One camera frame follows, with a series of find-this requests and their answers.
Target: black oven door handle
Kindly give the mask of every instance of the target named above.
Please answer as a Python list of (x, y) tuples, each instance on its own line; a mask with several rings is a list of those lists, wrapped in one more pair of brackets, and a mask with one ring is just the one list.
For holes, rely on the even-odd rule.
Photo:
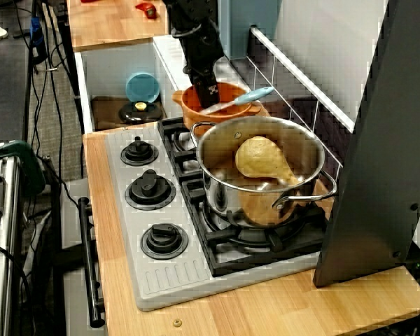
[(104, 301), (98, 298), (99, 283), (95, 274), (92, 248), (90, 246), (92, 240), (90, 229), (92, 228), (92, 224), (89, 221), (89, 216), (92, 214), (92, 209), (89, 206), (89, 199), (86, 197), (80, 198), (78, 205), (90, 326), (92, 328), (100, 328), (105, 323), (104, 319), (101, 318), (101, 314), (104, 312)]

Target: teal lid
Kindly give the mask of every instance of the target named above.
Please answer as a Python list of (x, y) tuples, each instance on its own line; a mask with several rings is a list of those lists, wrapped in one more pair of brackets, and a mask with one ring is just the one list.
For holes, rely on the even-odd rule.
[(126, 96), (131, 102), (154, 102), (160, 94), (160, 86), (147, 72), (133, 73), (126, 82)]

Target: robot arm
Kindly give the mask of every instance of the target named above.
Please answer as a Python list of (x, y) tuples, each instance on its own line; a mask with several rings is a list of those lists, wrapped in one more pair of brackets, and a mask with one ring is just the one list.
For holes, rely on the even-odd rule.
[(214, 9), (209, 0), (163, 0), (173, 29), (179, 39), (187, 65), (184, 72), (194, 85), (203, 108), (219, 102), (219, 91), (213, 71), (224, 56), (219, 31), (210, 19)]

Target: pot rim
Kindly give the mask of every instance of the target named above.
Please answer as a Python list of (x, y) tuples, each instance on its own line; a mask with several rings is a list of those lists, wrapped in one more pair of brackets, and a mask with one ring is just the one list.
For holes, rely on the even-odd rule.
[[(207, 137), (210, 137), (211, 134), (213, 134), (218, 128), (222, 128), (225, 125), (229, 125), (231, 123), (239, 123), (240, 120), (243, 120), (245, 118), (252, 118), (252, 119), (256, 119), (256, 118), (262, 118), (261, 120), (264, 120), (264, 118), (268, 119), (271, 122), (278, 122), (280, 124), (284, 124), (287, 126), (291, 126), (292, 128), (297, 128), (301, 131), (303, 131), (305, 133), (305, 135), (307, 135), (309, 138), (314, 140), (314, 143), (317, 145), (317, 149), (318, 149), (318, 155), (320, 155), (321, 157), (319, 158), (319, 164), (318, 167), (314, 170), (313, 174), (306, 178), (305, 180), (301, 181), (299, 184), (295, 184), (292, 185), (291, 187), (287, 187), (287, 188), (283, 188), (283, 189), (273, 189), (273, 190), (254, 190), (254, 189), (247, 189), (247, 188), (243, 188), (243, 187), (239, 187), (237, 185), (232, 185), (226, 181), (220, 180), (219, 178), (217, 178), (216, 176), (214, 176), (204, 165), (202, 158), (201, 158), (201, 151), (202, 151), (202, 146), (204, 145), (204, 142), (206, 140)], [(250, 117), (240, 117), (240, 118), (234, 118), (234, 119), (230, 119), (230, 120), (226, 120), (223, 122), (220, 122), (218, 124), (215, 124), (211, 129), (209, 129), (208, 131), (206, 131), (204, 133), (204, 135), (202, 135), (198, 141), (197, 147), (196, 147), (196, 160), (197, 163), (199, 163), (199, 166), (201, 167), (201, 169), (208, 174), (212, 179), (216, 180), (217, 182), (223, 184), (226, 187), (229, 187), (231, 189), (235, 189), (235, 190), (240, 190), (240, 191), (244, 191), (244, 192), (248, 192), (248, 193), (257, 193), (257, 194), (265, 194), (265, 193), (286, 193), (290, 190), (299, 188), (300, 186), (303, 186), (304, 184), (312, 181), (313, 179), (315, 179), (316, 177), (319, 176), (319, 174), (321, 173), (321, 170), (323, 168), (323, 164), (325, 162), (325, 149), (323, 148), (322, 142), (321, 140), (313, 133), (310, 132), (308, 129), (304, 128), (303, 126), (300, 126), (299, 124), (296, 124), (295, 122), (289, 121), (289, 120), (284, 120), (281, 118), (276, 118), (276, 117), (266, 117), (266, 116), (250, 116)]]
[[(239, 87), (238, 85), (231, 83), (231, 82), (218, 82), (218, 84), (225, 84), (225, 85), (229, 85), (232, 86), (235, 89), (240, 89), (243, 90), (244, 93), (246, 93), (245, 89), (243, 89), (242, 87)], [(188, 109), (188, 113), (190, 114), (189, 118), (193, 119), (193, 118), (199, 118), (202, 119), (202, 117), (208, 118), (208, 119), (213, 119), (213, 120), (231, 120), (234, 117), (241, 117), (243, 114), (245, 114), (246, 112), (249, 112), (249, 110), (252, 107), (257, 107), (258, 105), (253, 104), (253, 102), (251, 103), (247, 103), (247, 104), (243, 104), (242, 106), (247, 106), (244, 110), (238, 112), (238, 113), (232, 113), (232, 114), (227, 114), (227, 115), (202, 115), (200, 112), (194, 111), (192, 110), (190, 107), (186, 106), (185, 103), (183, 102), (183, 98), (188, 94), (189, 90), (194, 90), (193, 86), (187, 87), (185, 90), (182, 90), (181, 93), (181, 107), (185, 107), (186, 109)]]

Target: stovetop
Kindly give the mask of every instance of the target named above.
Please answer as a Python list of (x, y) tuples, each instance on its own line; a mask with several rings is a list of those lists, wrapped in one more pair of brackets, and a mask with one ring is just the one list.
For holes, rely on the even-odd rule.
[[(297, 208), (285, 225), (267, 230), (219, 217), (205, 202), (182, 118), (109, 134), (106, 151), (140, 310), (316, 266), (325, 212), (315, 204)], [(128, 164), (128, 158), (143, 165)]]

